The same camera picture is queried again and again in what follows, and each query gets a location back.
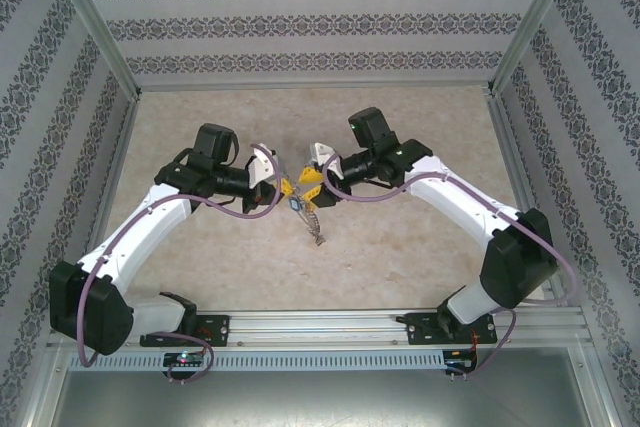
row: perforated metal strip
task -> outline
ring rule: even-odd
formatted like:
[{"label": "perforated metal strip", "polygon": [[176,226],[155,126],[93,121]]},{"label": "perforated metal strip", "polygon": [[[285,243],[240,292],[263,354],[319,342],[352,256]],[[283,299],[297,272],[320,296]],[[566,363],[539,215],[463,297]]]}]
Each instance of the perforated metal strip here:
[{"label": "perforated metal strip", "polygon": [[[162,370],[163,352],[125,352],[99,357],[91,369],[71,358],[69,371],[157,372]],[[216,352],[213,369],[222,372],[248,371],[336,371],[443,369],[441,350],[406,352]],[[177,370],[199,370],[176,367]]]}]

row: wallpaper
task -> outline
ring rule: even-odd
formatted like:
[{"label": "wallpaper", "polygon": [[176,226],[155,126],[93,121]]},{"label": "wallpaper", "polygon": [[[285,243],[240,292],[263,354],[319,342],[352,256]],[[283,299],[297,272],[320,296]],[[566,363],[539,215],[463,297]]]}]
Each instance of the wallpaper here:
[{"label": "wallpaper", "polygon": [[639,5],[554,0],[502,93],[623,425],[640,425]]},{"label": "wallpaper", "polygon": [[94,0],[145,87],[490,80],[532,0]]},{"label": "wallpaper", "polygon": [[89,244],[129,104],[70,0],[0,0],[0,426],[49,332],[48,273]]}]

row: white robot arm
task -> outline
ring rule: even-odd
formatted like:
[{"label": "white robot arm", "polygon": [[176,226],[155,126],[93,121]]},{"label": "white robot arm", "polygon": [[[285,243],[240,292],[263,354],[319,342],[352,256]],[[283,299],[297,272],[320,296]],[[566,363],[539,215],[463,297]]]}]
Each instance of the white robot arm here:
[{"label": "white robot arm", "polygon": [[[150,206],[154,202],[175,194],[204,198],[214,194],[228,195],[242,198],[244,213],[271,203],[275,189],[268,181],[275,174],[273,165],[259,149],[254,149],[254,155],[244,169],[224,164],[231,144],[237,153],[238,142],[233,131],[213,124],[203,125],[194,148],[185,149],[160,170],[155,178],[156,185],[108,239],[75,264],[63,261],[54,267],[49,288],[51,326],[55,330],[76,337],[80,292],[98,260],[103,258],[106,262],[87,298],[87,346],[108,355],[127,337],[181,330],[191,334],[188,330],[194,323],[187,316],[195,315],[195,305],[186,299],[170,293],[147,299],[132,299],[126,294],[153,250],[199,205],[189,199],[174,199],[152,209]],[[142,211],[148,211],[148,215],[130,226],[111,253],[105,255],[112,240]]]},{"label": "white robot arm", "polygon": [[552,255],[505,220],[522,224],[551,244],[542,213],[536,209],[522,213],[489,197],[416,140],[400,144],[375,107],[351,116],[349,123],[358,144],[366,150],[339,158],[332,148],[312,144],[310,164],[325,171],[330,185],[316,188],[309,200],[318,207],[333,206],[345,198],[364,201],[351,195],[351,186],[379,179],[390,188],[405,188],[462,227],[485,252],[485,260],[478,280],[438,308],[439,324],[450,337],[487,313],[515,307],[556,271]]}]

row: enclosure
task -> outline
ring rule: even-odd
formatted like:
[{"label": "enclosure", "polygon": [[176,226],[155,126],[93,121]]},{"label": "enclosure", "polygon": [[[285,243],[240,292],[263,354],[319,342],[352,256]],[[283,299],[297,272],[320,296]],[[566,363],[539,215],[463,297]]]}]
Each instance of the enclosure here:
[{"label": "enclosure", "polygon": [[[1,425],[640,425],[640,0],[0,2]],[[496,362],[449,382],[392,321],[478,276],[483,252],[438,210],[342,202],[317,211],[316,246],[287,202],[255,222],[202,208],[131,293],[228,314],[217,369],[168,385],[164,350],[136,339],[79,366],[49,326],[49,272],[110,235],[200,125],[238,134],[238,165],[264,142],[297,178],[312,142],[357,151],[347,118],[370,106],[544,212],[578,295],[518,307]],[[536,296],[567,289],[556,275]]]}]

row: beige floor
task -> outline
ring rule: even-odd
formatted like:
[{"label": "beige floor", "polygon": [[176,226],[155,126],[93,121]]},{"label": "beige floor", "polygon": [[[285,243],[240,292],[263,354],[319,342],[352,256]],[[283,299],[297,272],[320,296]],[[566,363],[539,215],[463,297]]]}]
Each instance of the beige floor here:
[{"label": "beige floor", "polygon": [[[479,87],[146,93],[108,232],[139,203],[158,169],[193,145],[202,123],[237,132],[237,165],[248,158],[249,143],[265,142],[297,177],[313,141],[345,155],[358,150],[347,118],[372,105],[401,141],[420,140],[471,183],[515,205]],[[361,186],[356,193],[380,191]],[[408,194],[342,202],[319,218],[327,242],[316,247],[285,203],[257,221],[200,208],[152,254],[130,292],[171,290],[200,309],[429,307],[472,282],[482,265],[462,229]]]}]

